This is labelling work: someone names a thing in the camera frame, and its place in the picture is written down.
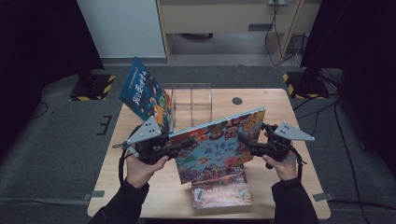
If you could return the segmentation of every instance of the book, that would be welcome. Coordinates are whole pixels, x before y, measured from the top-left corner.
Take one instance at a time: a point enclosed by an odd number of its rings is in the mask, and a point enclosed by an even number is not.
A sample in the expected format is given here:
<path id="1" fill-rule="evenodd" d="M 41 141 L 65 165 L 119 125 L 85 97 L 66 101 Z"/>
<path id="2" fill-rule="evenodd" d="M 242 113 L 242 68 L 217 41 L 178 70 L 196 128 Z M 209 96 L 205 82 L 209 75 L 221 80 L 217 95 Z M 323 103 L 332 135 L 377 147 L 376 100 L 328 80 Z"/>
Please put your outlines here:
<path id="1" fill-rule="evenodd" d="M 171 144 L 193 138 L 193 143 L 183 147 L 175 158 L 181 184 L 199 179 L 205 172 L 217 173 L 253 160 L 249 147 L 237 136 L 243 133 L 250 140 L 258 140 L 264 115 L 264 107 L 259 107 L 169 134 Z"/>
<path id="2" fill-rule="evenodd" d="M 143 121 L 154 116 L 163 133 L 173 131 L 170 96 L 137 57 L 134 57 L 119 98 Z"/>
<path id="3" fill-rule="evenodd" d="M 191 194 L 192 207 L 196 209 L 251 205 L 243 164 L 193 180 Z"/>

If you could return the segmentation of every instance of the colorful book cover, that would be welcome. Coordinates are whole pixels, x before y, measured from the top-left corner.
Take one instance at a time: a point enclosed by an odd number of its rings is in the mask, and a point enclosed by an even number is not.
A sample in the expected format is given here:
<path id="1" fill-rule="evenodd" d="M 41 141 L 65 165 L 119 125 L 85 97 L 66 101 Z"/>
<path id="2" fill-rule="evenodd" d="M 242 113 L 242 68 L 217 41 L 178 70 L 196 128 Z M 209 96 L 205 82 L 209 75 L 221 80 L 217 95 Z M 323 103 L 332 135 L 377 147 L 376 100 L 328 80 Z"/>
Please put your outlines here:
<path id="1" fill-rule="evenodd" d="M 193 208 L 251 205 L 243 164 L 193 180 L 191 193 Z"/>
<path id="2" fill-rule="evenodd" d="M 215 120 L 169 135 L 172 144 L 193 137 L 189 147 L 180 150 L 176 157 L 181 184 L 205 175 L 217 173 L 235 165 L 251 161 L 249 148 L 239 142 L 239 133 L 258 140 L 265 109 L 260 107 L 225 119 Z"/>
<path id="3" fill-rule="evenodd" d="M 135 57 L 119 97 L 143 121 L 154 116 L 163 133 L 173 131 L 170 96 Z"/>

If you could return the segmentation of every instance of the wooden table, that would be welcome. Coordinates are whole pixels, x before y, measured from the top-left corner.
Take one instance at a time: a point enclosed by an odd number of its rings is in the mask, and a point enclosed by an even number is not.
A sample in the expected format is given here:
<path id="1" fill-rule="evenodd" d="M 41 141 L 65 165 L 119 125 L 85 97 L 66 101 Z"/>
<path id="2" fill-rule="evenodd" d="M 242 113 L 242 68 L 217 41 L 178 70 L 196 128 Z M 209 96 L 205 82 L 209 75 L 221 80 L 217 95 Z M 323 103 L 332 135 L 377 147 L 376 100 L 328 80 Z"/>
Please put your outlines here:
<path id="1" fill-rule="evenodd" d="M 244 112 L 258 106 L 266 107 L 264 122 L 280 124 L 287 121 L 299 127 L 287 93 L 281 89 L 212 89 L 213 120 Z M 232 99 L 240 97 L 241 105 L 234 105 Z M 101 198 L 92 198 L 88 214 L 93 216 L 100 207 L 106 205 L 120 187 L 118 163 L 120 150 L 113 145 L 125 141 L 132 129 L 142 121 L 125 105 L 122 107 L 107 154 L 99 174 L 95 190 L 104 190 Z M 259 142 L 266 142 L 265 136 Z M 312 195 L 322 193 L 321 185 L 305 142 L 296 141 L 294 146 L 308 164 L 304 166 L 303 185 L 311 197 L 318 218 L 331 215 L 326 201 L 315 202 Z M 264 167 L 264 161 L 255 157 L 245 164 L 247 182 L 253 205 L 213 209 L 192 209 L 191 183 L 181 185 L 174 160 L 150 179 L 150 191 L 143 204 L 141 217 L 155 218 L 274 218 L 275 204 L 271 187 L 279 180 L 275 170 Z"/>

